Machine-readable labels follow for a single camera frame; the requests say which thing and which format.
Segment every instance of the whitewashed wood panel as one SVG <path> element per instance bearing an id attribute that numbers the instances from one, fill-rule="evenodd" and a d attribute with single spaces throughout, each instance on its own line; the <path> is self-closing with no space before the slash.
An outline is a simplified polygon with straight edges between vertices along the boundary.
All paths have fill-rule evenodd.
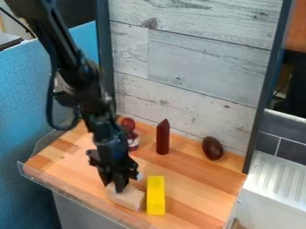
<path id="1" fill-rule="evenodd" d="M 197 138 L 214 136 L 223 145 L 245 152 L 255 109 L 117 72 L 118 109 L 171 126 Z"/>
<path id="2" fill-rule="evenodd" d="M 112 0 L 113 21 L 270 49 L 283 0 Z"/>
<path id="3" fill-rule="evenodd" d="M 115 70 L 147 78 L 149 30 L 112 22 L 111 31 Z"/>
<path id="4" fill-rule="evenodd" d="M 270 51 L 151 30 L 149 78 L 256 107 Z"/>
<path id="5" fill-rule="evenodd" d="M 114 68 L 139 77 L 148 77 L 149 29 L 111 22 Z M 96 23 L 70 30 L 78 47 L 88 58 L 98 62 Z"/>

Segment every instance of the black cable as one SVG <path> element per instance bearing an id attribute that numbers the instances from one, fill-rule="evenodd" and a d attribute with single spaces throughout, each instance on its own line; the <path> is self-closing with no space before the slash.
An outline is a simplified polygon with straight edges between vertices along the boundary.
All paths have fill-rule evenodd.
<path id="1" fill-rule="evenodd" d="M 24 24 L 22 24 L 18 19 L 14 18 L 9 12 L 7 12 L 4 8 L 0 7 L 0 10 L 5 13 L 8 17 L 10 17 L 13 21 L 15 21 L 16 23 L 18 23 L 20 26 L 22 26 L 26 32 L 28 32 L 33 38 L 36 38 L 36 36 L 34 35 L 34 33 L 32 33 L 30 31 L 30 29 L 28 27 L 26 27 Z"/>
<path id="2" fill-rule="evenodd" d="M 48 124 L 58 130 L 58 131 L 69 131 L 73 129 L 79 122 L 79 112 L 78 108 L 75 107 L 73 109 L 74 117 L 72 119 L 72 122 L 68 126 L 57 126 L 53 122 L 53 99 L 54 99 L 54 87 L 55 87 L 55 77 L 57 73 L 57 53 L 55 49 L 55 45 L 53 44 L 50 37 L 46 34 L 44 31 L 43 26 L 37 22 L 38 30 L 41 33 L 41 39 L 46 44 L 47 51 L 50 55 L 50 61 L 51 61 L 51 73 L 50 73 L 50 80 L 49 80 L 49 86 L 47 89 L 47 106 L 46 106 L 46 114 L 47 114 L 47 122 Z"/>

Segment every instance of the wooden block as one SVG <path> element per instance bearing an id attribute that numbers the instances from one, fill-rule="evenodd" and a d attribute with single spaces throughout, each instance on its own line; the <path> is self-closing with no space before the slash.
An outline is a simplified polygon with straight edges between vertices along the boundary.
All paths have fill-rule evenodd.
<path id="1" fill-rule="evenodd" d="M 149 176 L 147 186 L 147 213 L 148 215 L 164 215 L 165 179 L 164 176 Z"/>
<path id="2" fill-rule="evenodd" d="M 130 183 L 126 185 L 122 193 L 115 192 L 115 184 L 111 182 L 106 187 L 107 198 L 115 204 L 121 205 L 132 211 L 139 212 L 143 207 L 145 193 L 133 187 Z"/>
<path id="3" fill-rule="evenodd" d="M 160 155 L 169 152 L 170 123 L 167 119 L 157 126 L 157 153 Z"/>

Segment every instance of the small wooden cube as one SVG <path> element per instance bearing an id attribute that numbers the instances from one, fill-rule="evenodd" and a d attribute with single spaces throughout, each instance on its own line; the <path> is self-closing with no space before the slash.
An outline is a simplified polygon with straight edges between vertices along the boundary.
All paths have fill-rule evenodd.
<path id="1" fill-rule="evenodd" d="M 133 187 L 130 183 L 126 185 L 123 192 L 116 193 L 115 184 L 111 182 L 106 187 L 106 195 L 115 204 L 121 205 L 132 211 L 139 212 L 143 208 L 145 193 Z"/>

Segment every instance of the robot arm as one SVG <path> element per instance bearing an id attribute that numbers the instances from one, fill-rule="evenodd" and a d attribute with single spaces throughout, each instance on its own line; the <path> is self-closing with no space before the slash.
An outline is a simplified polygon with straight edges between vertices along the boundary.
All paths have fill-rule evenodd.
<path id="1" fill-rule="evenodd" d="M 87 151 L 89 163 L 97 167 L 105 186 L 114 181 L 116 191 L 121 192 L 129 178 L 137 178 L 138 165 L 129 157 L 125 134 L 115 123 L 114 101 L 100 83 L 103 71 L 76 47 L 54 0 L 5 1 L 18 17 L 27 21 L 50 55 L 50 100 L 55 73 L 59 71 L 67 86 L 63 93 L 56 94 L 56 99 L 64 106 L 78 108 L 75 110 L 80 111 L 97 146 Z M 52 102 L 48 101 L 47 120 L 54 127 L 50 109 Z"/>

